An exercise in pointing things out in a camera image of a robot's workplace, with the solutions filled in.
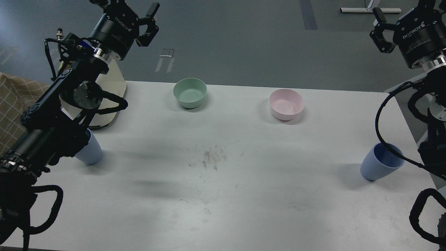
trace bowl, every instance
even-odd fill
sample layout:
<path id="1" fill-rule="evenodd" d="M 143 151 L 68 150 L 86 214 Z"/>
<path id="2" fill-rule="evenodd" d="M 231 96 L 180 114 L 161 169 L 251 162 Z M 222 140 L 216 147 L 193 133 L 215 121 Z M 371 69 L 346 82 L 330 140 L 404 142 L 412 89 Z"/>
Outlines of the bowl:
<path id="1" fill-rule="evenodd" d="M 173 95 L 184 108 L 201 106 L 206 96 L 206 84 L 196 78 L 180 80 L 173 88 Z"/>
<path id="2" fill-rule="evenodd" d="M 304 109 L 302 96 L 290 89 L 279 89 L 269 96 L 269 106 L 274 117 L 292 120 Z"/>

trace robotic arm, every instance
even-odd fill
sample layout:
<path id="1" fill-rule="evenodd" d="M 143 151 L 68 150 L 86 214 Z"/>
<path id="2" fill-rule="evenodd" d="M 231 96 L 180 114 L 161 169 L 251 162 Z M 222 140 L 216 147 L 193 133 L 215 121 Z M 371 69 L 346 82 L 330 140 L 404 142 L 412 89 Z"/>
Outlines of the robotic arm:
<path id="1" fill-rule="evenodd" d="M 95 114 L 127 107 L 125 99 L 103 91 L 95 81 L 99 74 L 108 72 L 112 59 L 124 60 L 135 40 L 138 46 L 149 46 L 159 30 L 153 18 L 159 3 L 151 5 L 146 17 L 138 18 L 123 0 L 111 0 L 110 4 L 107 0 L 90 2 L 102 7 L 104 13 L 89 38 L 80 39 L 70 33 L 62 39 L 59 30 L 57 40 L 45 40 L 45 46 L 47 41 L 57 42 L 59 51 L 63 48 L 73 62 L 69 69 L 59 71 L 58 76 L 52 68 L 54 83 L 20 118 L 26 132 L 0 158 L 0 244 L 19 227 L 24 232 L 24 250 L 27 250 L 29 235 L 45 231 L 55 221 L 62 203 L 62 189 L 33 185 L 43 172 L 50 171 L 47 165 L 57 164 L 63 156 L 73 157 L 87 145 L 86 130 Z M 147 25 L 147 30 L 139 35 L 142 25 Z M 59 98 L 82 110 L 74 120 L 61 110 Z M 104 98 L 118 105 L 99 109 Z M 36 201 L 36 193 L 45 191 L 56 191 L 57 199 L 49 219 L 39 227 L 32 227 L 29 210 Z"/>
<path id="2" fill-rule="evenodd" d="M 419 0 L 418 6 L 402 16 L 396 24 L 388 24 L 382 11 L 374 8 L 376 17 L 375 29 L 370 37 L 382 53 L 391 53 L 396 46 L 409 68 L 420 68 L 426 72 L 426 77 L 417 83 L 406 82 L 397 90 L 390 93 L 376 116 L 376 132 L 380 141 L 385 141 L 378 130 L 379 114 L 385 103 L 397 93 L 413 87 L 417 89 L 408 102 L 413 116 L 427 124 L 428 138 L 418 148 L 424 164 L 417 163 L 398 153 L 392 148 L 387 149 L 398 157 L 421 167 L 430 173 L 446 180 L 446 26 L 442 22 L 442 15 L 446 13 L 446 0 L 442 0 L 439 8 L 434 9 L 435 0 Z M 388 42 L 384 30 L 393 31 L 393 42 Z M 421 113 L 415 106 L 424 95 L 430 94 L 433 99 L 427 109 L 427 114 Z M 424 239 L 439 244 L 440 250 L 446 250 L 445 219 L 440 219 L 438 237 L 425 232 L 419 224 L 419 217 L 426 204 L 427 198 L 432 196 L 445 209 L 445 198 L 435 189 L 422 191 L 416 199 L 410 212 L 409 221 L 413 229 Z"/>

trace green bowl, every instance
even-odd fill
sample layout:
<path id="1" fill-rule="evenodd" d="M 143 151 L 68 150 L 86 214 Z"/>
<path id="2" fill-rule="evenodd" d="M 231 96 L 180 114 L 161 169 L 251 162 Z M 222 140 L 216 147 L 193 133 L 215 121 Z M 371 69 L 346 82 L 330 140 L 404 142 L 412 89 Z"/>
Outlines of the green bowl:
<path id="1" fill-rule="evenodd" d="M 184 108 L 201 106 L 206 95 L 206 84 L 195 78 L 183 79 L 173 88 L 173 95 Z"/>

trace plastic cup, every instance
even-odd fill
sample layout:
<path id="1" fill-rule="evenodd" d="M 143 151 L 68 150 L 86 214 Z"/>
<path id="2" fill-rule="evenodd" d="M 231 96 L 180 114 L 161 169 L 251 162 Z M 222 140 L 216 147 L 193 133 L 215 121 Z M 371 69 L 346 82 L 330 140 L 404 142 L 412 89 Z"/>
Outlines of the plastic cup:
<path id="1" fill-rule="evenodd" d="M 402 154 L 396 146 L 389 146 Z M 365 157 L 361 164 L 361 175 L 367 180 L 381 179 L 404 164 L 404 160 L 396 157 L 388 151 L 382 143 L 376 144 Z"/>
<path id="2" fill-rule="evenodd" d="M 205 100 L 206 84 L 195 78 L 188 78 L 179 81 L 173 88 L 173 95 L 184 108 L 197 108 Z"/>
<path id="3" fill-rule="evenodd" d="M 95 138 L 94 134 L 87 129 L 90 139 L 88 144 L 84 146 L 75 157 L 87 165 L 94 165 L 102 159 L 102 149 L 99 145 L 98 140 Z"/>

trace black cable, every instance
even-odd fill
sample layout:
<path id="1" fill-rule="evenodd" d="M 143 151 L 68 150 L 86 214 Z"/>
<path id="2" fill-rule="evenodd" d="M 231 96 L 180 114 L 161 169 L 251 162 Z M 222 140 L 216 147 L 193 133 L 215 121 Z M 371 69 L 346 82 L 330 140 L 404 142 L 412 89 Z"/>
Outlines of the black cable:
<path id="1" fill-rule="evenodd" d="M 26 228 L 23 229 L 23 248 L 22 251 L 28 251 L 29 248 L 29 232 L 28 228 L 31 226 L 31 216 L 28 211 L 28 215 L 25 216 Z"/>
<path id="2" fill-rule="evenodd" d="M 378 112 L 376 113 L 376 117 L 375 117 L 375 130 L 376 130 L 376 135 L 378 136 L 378 139 L 380 140 L 380 142 L 384 145 L 384 147 L 391 152 L 393 155 L 395 155 L 396 157 L 403 159 L 413 165 L 416 165 L 417 167 L 421 167 L 424 168 L 425 166 L 421 163 L 418 163 L 414 160 L 408 159 L 406 157 L 404 157 L 402 154 L 400 154 L 399 152 L 397 152 L 396 150 L 394 150 L 393 148 L 391 148 L 389 146 L 389 144 L 383 139 L 383 137 L 381 136 L 380 130 L 379 130 L 379 120 L 380 120 L 380 115 L 381 112 L 384 108 L 384 106 L 386 106 L 386 104 L 389 102 L 389 100 L 391 98 L 393 98 L 396 94 L 409 89 L 413 86 L 412 82 L 405 82 L 402 85 L 400 85 L 398 88 L 396 88 L 394 91 L 389 93 L 389 96 L 384 100 L 384 102 L 381 104 L 380 108 L 378 109 Z"/>
<path id="3" fill-rule="evenodd" d="M 50 64 L 51 73 L 53 74 L 53 77 L 51 78 L 51 81 L 55 81 L 56 80 L 56 70 L 54 69 L 53 61 L 51 59 L 50 47 L 48 46 L 47 39 L 44 40 L 44 44 L 45 44 L 46 59 L 48 60 L 48 63 Z"/>
<path id="4" fill-rule="evenodd" d="M 426 204 L 426 201 L 430 196 L 432 196 L 443 208 L 446 209 L 446 200 L 443 197 L 443 195 L 440 194 L 440 192 L 438 192 L 436 189 L 433 188 L 428 188 L 426 190 L 423 190 L 418 195 L 417 199 L 415 200 L 415 203 L 413 204 L 412 209 L 410 210 L 410 215 L 409 215 L 410 225 L 412 226 L 413 230 L 415 230 L 415 232 L 417 232 L 422 238 L 432 243 L 441 246 L 446 246 L 445 238 L 435 237 L 434 235 L 424 231 L 420 227 L 419 218 Z"/>
<path id="5" fill-rule="evenodd" d="M 40 234 L 44 231 L 46 231 L 50 226 L 56 221 L 57 215 L 59 213 L 60 207 L 62 205 L 63 200 L 63 190 L 59 186 L 56 185 L 47 185 L 47 186 L 37 186 L 37 187 L 31 187 L 31 192 L 39 193 L 39 192 L 47 192 L 47 191 L 55 191 L 57 192 L 56 200 L 54 201 L 53 206 L 51 207 L 50 216 L 40 226 L 30 226 L 26 232 L 28 234 Z"/>

